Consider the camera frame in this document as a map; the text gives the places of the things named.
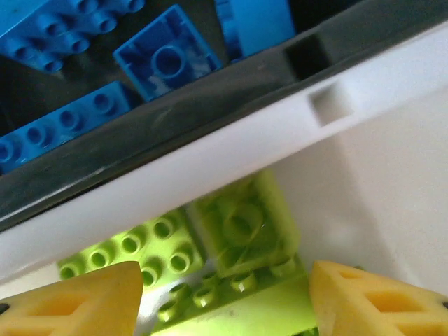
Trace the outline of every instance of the plastic bin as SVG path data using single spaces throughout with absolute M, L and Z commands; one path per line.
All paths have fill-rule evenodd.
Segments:
M 448 295 L 447 41 L 447 23 L 432 27 L 2 232 L 0 297 L 56 281 L 59 259 L 268 166 L 308 269 L 362 265 Z M 166 290 L 143 297 L 137 335 Z

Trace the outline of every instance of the building blocks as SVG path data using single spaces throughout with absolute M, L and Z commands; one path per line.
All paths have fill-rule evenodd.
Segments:
M 113 56 L 147 102 L 221 68 L 178 5 L 120 46 Z
M 145 0 L 3 0 L 0 54 L 29 67 L 56 72 L 62 59 L 89 48 L 90 39 L 115 29 L 117 18 Z
M 60 276 L 68 279 L 108 265 L 138 261 L 144 288 L 168 284 L 204 266 L 189 226 L 185 211 L 173 210 L 60 261 Z
M 226 279 L 208 274 L 199 288 L 182 283 L 169 295 L 152 335 L 291 336 L 316 326 L 307 275 L 292 258 Z
M 447 336 L 448 297 L 333 262 L 315 262 L 320 336 Z
M 268 169 L 192 204 L 220 276 L 277 263 L 297 251 L 299 232 Z
M 215 0 L 228 54 L 239 60 L 295 35 L 288 0 Z
M 137 95 L 112 82 L 0 138 L 2 174 L 132 110 Z
M 132 336 L 141 299 L 136 262 L 0 300 L 0 335 Z

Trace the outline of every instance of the translucent green brick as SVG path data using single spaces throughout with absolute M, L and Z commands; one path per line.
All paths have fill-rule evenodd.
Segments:
M 299 232 L 269 170 L 196 200 L 193 209 L 222 277 L 272 265 L 297 251 Z
M 184 209 L 148 220 L 58 263 L 68 279 L 123 261 L 138 261 L 145 288 L 154 288 L 200 270 L 204 259 Z
M 194 291 L 182 283 L 161 306 L 152 335 L 291 336 L 316 327 L 308 280 L 294 259 L 219 279 Z

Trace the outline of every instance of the white surface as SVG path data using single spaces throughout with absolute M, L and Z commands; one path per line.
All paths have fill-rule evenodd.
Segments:
M 349 129 L 372 116 L 447 87 L 447 41 L 448 26 L 445 24 L 434 29 L 431 34 L 408 41 L 334 78 L 278 101 L 188 146 L 3 232 L 0 234 L 0 281 L 7 281 L 21 273 L 66 257 L 239 177 L 288 157 L 319 140 Z M 446 99 L 438 101 L 438 104 L 437 106 L 441 109 L 448 107 Z M 439 116 L 441 120 L 437 119 L 437 123 L 443 127 L 445 118 L 443 115 Z M 319 249 L 322 253 L 328 252 L 322 256 L 332 256 L 335 260 L 351 262 L 353 256 L 358 256 L 359 263 L 362 263 L 364 267 L 394 273 L 412 282 L 422 281 L 420 272 L 430 271 L 432 275 L 440 275 L 442 270 L 433 265 L 432 261 L 428 265 L 423 264 L 428 257 L 440 262 L 443 257 L 441 253 L 446 255 L 447 249 L 441 242 L 436 241 L 437 248 L 441 248 L 440 251 L 436 251 L 432 243 L 429 244 L 431 237 L 440 237 L 437 230 L 443 230 L 443 225 L 435 224 L 438 225 L 437 229 L 434 229 L 434 232 L 431 231 L 430 236 L 424 239 L 421 232 L 411 231 L 432 230 L 428 227 L 433 223 L 425 227 L 418 226 L 414 222 L 412 225 L 408 224 L 409 220 L 415 219 L 416 216 L 408 213 L 406 215 L 392 214 L 393 208 L 391 208 L 391 204 L 404 206 L 401 202 L 412 201 L 416 211 L 420 207 L 419 216 L 427 216 L 430 204 L 424 202 L 420 204 L 418 199 L 423 193 L 425 202 L 429 202 L 433 200 L 433 194 L 426 196 L 424 193 L 429 191 L 420 187 L 429 188 L 429 185 L 425 184 L 425 178 L 434 176 L 422 175 L 420 169 L 424 170 L 425 166 L 417 165 L 415 162 L 412 167 L 406 168 L 409 172 L 414 172 L 415 176 L 409 175 L 411 181 L 399 173 L 396 173 L 397 176 L 392 173 L 388 175 L 389 158 L 398 160 L 393 167 L 405 168 L 403 161 L 406 162 L 406 155 L 409 153 L 406 151 L 402 153 L 403 148 L 400 146 L 386 146 L 384 150 L 388 151 L 388 159 L 380 157 L 381 160 L 371 161 L 370 164 L 381 166 L 370 167 L 362 161 L 362 155 L 365 156 L 366 162 L 369 162 L 371 155 L 381 154 L 378 153 L 378 148 L 372 147 L 370 139 L 376 136 L 382 138 L 385 134 L 371 134 L 370 126 L 365 127 L 365 133 L 357 134 L 353 131 L 355 135 L 344 135 L 341 138 L 344 146 L 349 148 L 350 155 L 352 155 L 351 151 L 359 152 L 359 157 L 355 157 L 358 160 L 353 162 L 353 166 L 346 150 L 333 153 L 333 151 L 339 151 L 335 149 L 329 150 L 329 153 L 325 151 L 323 153 L 323 156 L 335 155 L 333 161 L 336 160 L 341 164 L 339 174 L 337 171 L 330 170 L 335 175 L 334 183 L 337 185 L 327 190 L 321 187 L 322 181 L 316 179 L 315 183 L 311 180 L 308 186 L 311 188 L 309 192 L 312 192 L 316 201 L 313 214 L 326 218 L 318 222 L 325 223 L 333 234 L 328 237 L 328 241 L 321 241 L 320 244 L 324 242 L 328 244 L 323 246 L 319 244 L 310 246 L 311 237 L 304 239 L 302 245 L 304 255 L 308 260 L 314 256 L 320 257 L 318 253 L 315 255 L 313 250 Z M 402 131 L 403 138 L 409 137 L 410 141 L 416 139 L 413 133 L 406 133 L 406 129 L 394 127 L 398 135 L 396 139 L 392 137 L 394 134 L 391 134 L 392 140 L 402 140 L 400 138 Z M 433 131 L 428 128 L 423 135 L 430 141 Z M 377 141 L 387 142 L 386 138 L 377 139 Z M 360 144 L 365 144 L 365 149 L 360 147 Z M 423 145 L 413 143 L 410 146 Z M 311 157 L 320 153 L 321 147 L 311 148 L 304 153 L 311 153 L 309 154 Z M 299 153 L 297 156 L 299 159 L 296 157 L 289 159 L 291 164 L 279 163 L 279 167 L 285 169 L 285 174 L 289 173 L 285 176 L 279 173 L 282 185 L 288 193 L 294 192 L 295 188 L 298 188 L 296 192 L 300 193 L 302 181 L 297 180 L 293 172 L 300 171 L 295 168 L 295 160 L 300 161 L 297 165 L 305 165 L 301 157 Z M 322 165 L 331 165 L 333 161 L 326 163 L 325 158 L 318 160 L 320 165 L 316 167 L 310 165 L 310 172 L 316 174 L 319 169 L 330 169 L 330 166 L 322 167 Z M 441 166 L 428 169 L 434 169 L 443 175 L 446 169 L 438 167 Z M 376 168 L 378 171 L 369 170 L 369 168 Z M 386 179 L 388 188 L 394 186 L 389 179 L 394 180 L 397 186 L 383 194 L 381 188 L 375 189 L 380 184 L 375 182 L 377 177 Z M 407 188 L 404 188 L 404 181 L 409 183 Z M 351 183 L 357 185 L 356 188 L 350 189 Z M 434 183 L 438 188 L 442 187 L 442 182 L 437 180 Z M 325 199 L 327 191 L 334 195 L 328 198 L 328 203 L 319 203 L 323 202 L 320 198 Z M 343 202 L 337 197 L 339 194 L 350 198 Z M 299 200 L 301 200 L 300 197 L 290 199 L 294 209 L 296 207 L 301 209 L 302 204 L 296 204 Z M 389 206 L 388 210 L 382 208 L 386 205 Z M 440 212 L 439 221 L 445 219 L 446 222 L 445 215 L 446 212 Z M 313 225 L 308 224 L 306 220 L 303 221 L 303 218 L 299 219 L 304 235 L 314 230 Z M 362 223 L 359 225 L 364 226 L 355 227 L 354 223 Z M 406 225 L 411 225 L 409 226 L 411 230 L 407 230 Z M 341 243 L 345 241 L 350 244 L 342 248 Z M 419 249 L 426 251 L 420 254 Z M 435 288 L 441 286 L 441 283 L 436 280 L 428 284 Z

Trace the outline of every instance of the blue lego duplo brick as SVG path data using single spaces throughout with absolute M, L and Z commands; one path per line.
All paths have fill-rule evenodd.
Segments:
M 117 18 L 145 0 L 0 0 L 0 54 L 29 67 L 56 72 L 62 59 L 115 29 Z
M 232 61 L 295 35 L 288 0 L 215 0 L 215 7 Z
M 138 95 L 112 82 L 0 138 L 0 171 L 10 172 L 139 105 Z
M 221 68 L 178 5 L 120 46 L 113 56 L 147 102 Z

